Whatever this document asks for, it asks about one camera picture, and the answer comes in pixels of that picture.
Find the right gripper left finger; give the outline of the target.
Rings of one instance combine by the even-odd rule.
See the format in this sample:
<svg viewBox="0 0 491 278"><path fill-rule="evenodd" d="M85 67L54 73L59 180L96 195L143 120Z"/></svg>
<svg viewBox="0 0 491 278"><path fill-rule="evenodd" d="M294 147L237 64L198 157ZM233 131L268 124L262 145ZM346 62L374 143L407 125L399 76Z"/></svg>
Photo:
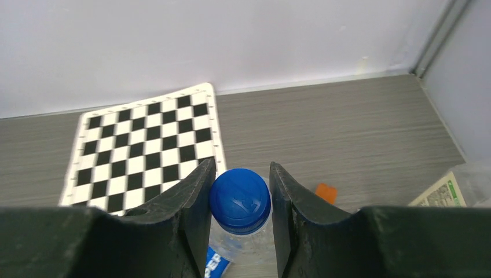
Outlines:
<svg viewBox="0 0 491 278"><path fill-rule="evenodd" d="M215 160L125 215L2 207L2 277L203 277Z"/></svg>

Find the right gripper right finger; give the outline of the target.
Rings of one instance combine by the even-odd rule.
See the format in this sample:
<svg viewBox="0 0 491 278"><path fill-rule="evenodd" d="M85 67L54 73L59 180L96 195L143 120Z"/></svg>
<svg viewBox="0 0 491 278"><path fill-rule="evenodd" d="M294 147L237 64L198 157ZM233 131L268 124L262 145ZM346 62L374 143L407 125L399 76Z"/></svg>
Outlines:
<svg viewBox="0 0 491 278"><path fill-rule="evenodd" d="M279 277L489 277L488 208L368 206L348 213L271 162Z"/></svg>

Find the clear Pepsi bottle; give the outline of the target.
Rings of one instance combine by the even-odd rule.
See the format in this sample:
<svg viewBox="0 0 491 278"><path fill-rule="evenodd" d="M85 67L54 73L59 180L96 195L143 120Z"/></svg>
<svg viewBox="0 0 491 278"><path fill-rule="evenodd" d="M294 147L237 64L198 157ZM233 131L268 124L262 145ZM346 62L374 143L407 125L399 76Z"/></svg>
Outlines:
<svg viewBox="0 0 491 278"><path fill-rule="evenodd" d="M269 188L268 179L263 179ZM225 231L212 215L209 246L216 254L232 263L258 265L274 262L276 253L272 227L272 206L266 223L249 235L234 235Z"/></svg>

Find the blue cap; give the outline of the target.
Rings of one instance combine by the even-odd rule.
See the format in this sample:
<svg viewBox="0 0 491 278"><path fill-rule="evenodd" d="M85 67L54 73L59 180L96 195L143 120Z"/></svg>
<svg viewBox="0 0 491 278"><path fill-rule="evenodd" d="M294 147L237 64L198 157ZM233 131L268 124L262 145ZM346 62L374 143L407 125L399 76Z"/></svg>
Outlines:
<svg viewBox="0 0 491 278"><path fill-rule="evenodd" d="M249 235L260 229L272 206L266 181L244 168L228 170L213 182L209 204L217 223L234 235Z"/></svg>

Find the tall bottle white cap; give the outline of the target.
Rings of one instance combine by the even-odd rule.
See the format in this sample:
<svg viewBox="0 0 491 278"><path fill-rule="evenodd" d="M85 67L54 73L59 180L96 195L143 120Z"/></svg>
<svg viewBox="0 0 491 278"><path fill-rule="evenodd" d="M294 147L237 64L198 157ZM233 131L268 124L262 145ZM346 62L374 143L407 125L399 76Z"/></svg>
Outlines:
<svg viewBox="0 0 491 278"><path fill-rule="evenodd" d="M490 160L451 167L410 206L490 207Z"/></svg>

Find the orange toy block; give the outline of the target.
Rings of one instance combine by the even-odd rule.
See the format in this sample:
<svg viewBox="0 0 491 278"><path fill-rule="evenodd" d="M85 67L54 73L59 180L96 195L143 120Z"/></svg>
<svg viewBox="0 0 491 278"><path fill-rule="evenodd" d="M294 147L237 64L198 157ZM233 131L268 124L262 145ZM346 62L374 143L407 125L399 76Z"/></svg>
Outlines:
<svg viewBox="0 0 491 278"><path fill-rule="evenodd" d="M315 194L328 202L329 204L335 204L336 197L338 195L338 190L324 183L318 184Z"/></svg>

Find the checkerboard mat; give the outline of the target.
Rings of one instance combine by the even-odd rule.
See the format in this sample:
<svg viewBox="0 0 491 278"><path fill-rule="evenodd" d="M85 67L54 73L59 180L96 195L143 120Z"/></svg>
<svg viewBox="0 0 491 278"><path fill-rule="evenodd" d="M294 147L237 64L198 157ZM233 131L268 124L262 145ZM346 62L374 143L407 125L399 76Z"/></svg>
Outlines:
<svg viewBox="0 0 491 278"><path fill-rule="evenodd" d="M208 158L218 174L226 170L210 83L86 112L79 117L58 203L122 215Z"/></svg>

